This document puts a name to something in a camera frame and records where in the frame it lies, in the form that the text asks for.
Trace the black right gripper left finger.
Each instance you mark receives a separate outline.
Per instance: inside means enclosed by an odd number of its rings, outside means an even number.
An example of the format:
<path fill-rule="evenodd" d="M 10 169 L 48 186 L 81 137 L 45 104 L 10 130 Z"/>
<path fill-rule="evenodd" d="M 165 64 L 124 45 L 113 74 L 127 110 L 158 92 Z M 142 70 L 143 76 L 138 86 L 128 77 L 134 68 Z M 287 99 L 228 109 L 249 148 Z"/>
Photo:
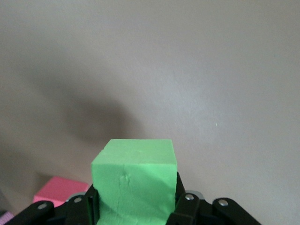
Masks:
<path fill-rule="evenodd" d="M 15 225 L 96 225 L 100 218 L 99 194 L 91 186 L 54 207 L 51 201 L 38 201 L 14 216 Z"/>

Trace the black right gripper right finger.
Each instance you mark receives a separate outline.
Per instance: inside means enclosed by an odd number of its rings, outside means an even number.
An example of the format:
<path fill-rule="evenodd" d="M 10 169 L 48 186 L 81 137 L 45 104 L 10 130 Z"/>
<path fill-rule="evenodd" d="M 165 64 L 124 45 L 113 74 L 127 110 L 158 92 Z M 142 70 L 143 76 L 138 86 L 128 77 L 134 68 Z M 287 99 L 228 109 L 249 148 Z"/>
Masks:
<path fill-rule="evenodd" d="M 258 225 L 259 222 L 230 198 L 221 197 L 208 203 L 200 192 L 187 191 L 177 174 L 175 210 L 169 225 Z"/>

